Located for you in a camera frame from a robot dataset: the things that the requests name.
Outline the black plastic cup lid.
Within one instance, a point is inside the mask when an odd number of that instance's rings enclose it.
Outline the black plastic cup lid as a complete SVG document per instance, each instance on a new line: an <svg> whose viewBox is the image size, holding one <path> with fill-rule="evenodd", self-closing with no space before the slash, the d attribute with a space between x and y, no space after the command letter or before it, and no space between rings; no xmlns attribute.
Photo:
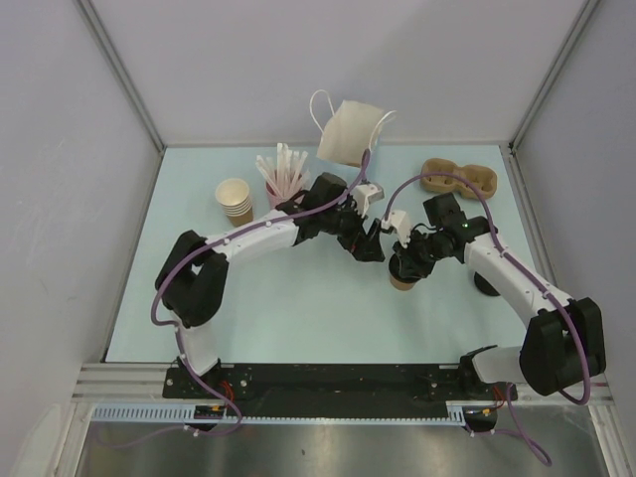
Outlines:
<svg viewBox="0 0 636 477"><path fill-rule="evenodd" d="M408 258L400 258L394 254L389 261L391 279L400 283L414 284L421 279L417 265L413 265Z"/></svg>

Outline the white and blue paper bag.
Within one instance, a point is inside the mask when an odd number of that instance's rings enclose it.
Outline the white and blue paper bag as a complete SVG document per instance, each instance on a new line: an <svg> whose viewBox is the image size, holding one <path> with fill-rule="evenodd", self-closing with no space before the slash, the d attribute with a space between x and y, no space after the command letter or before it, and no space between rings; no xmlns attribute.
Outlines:
<svg viewBox="0 0 636 477"><path fill-rule="evenodd" d="M325 125L314 113L314 100L324 94L331 112ZM329 92L317 89L309 99L309 112L321 132L316 157L323 161L361 168L366 151L373 151L383 127L393 121L395 110L384 111L374 105L355 100L343 100L335 109Z"/></svg>

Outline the single brown paper cup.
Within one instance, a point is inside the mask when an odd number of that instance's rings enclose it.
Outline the single brown paper cup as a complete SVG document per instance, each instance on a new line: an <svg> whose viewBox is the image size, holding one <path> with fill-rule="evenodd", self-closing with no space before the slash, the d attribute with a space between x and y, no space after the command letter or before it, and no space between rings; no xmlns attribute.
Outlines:
<svg viewBox="0 0 636 477"><path fill-rule="evenodd" d="M414 286L417 284L417 281L403 281L391 275L390 283L395 289L399 291L409 291L414 288Z"/></svg>

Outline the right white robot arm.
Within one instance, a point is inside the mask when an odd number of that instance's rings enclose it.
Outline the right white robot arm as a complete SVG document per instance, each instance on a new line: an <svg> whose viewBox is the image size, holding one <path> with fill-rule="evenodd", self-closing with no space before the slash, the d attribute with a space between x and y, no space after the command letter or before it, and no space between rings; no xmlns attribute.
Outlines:
<svg viewBox="0 0 636 477"><path fill-rule="evenodd" d="M423 204L431 231L423 233L404 211L387 213L386 232L397 234L389 270L394 282L413 285L441 260L454 257L474 274L482 293L502 297L525 326L519 347L492 345L464 355L458 386L482 398L494 383L525 383L541 396L601 375L606 369L602 315L590 298L574 299L527 268L499 239L488 216L466 217L450 193Z"/></svg>

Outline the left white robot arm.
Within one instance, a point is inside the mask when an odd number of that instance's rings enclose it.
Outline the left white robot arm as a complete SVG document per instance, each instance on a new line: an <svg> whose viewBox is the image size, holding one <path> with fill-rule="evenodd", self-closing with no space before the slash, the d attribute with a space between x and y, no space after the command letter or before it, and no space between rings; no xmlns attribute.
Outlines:
<svg viewBox="0 0 636 477"><path fill-rule="evenodd" d="M381 262L380 221L366 228L371 204L381 200L381 186L366 180L348 185L331 173L278 204L261 219L225 234L205 238L182 233L156 280L151 310L165 307L175 328L179 358L189 367L185 385L196 396L212 395L220 384L220 362L212 338L212 318L221 308L232 266L266 253L299 245L324 233L360 262Z"/></svg>

